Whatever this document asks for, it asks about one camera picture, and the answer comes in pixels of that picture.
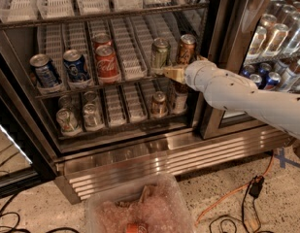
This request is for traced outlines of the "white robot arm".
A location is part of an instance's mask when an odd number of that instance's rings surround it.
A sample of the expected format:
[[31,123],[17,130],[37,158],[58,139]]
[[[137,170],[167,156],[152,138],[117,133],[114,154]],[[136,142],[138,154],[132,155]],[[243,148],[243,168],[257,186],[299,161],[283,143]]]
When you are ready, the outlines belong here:
[[246,113],[300,140],[300,94],[258,89],[253,81],[220,69],[207,58],[165,67],[163,74],[202,92],[215,109]]

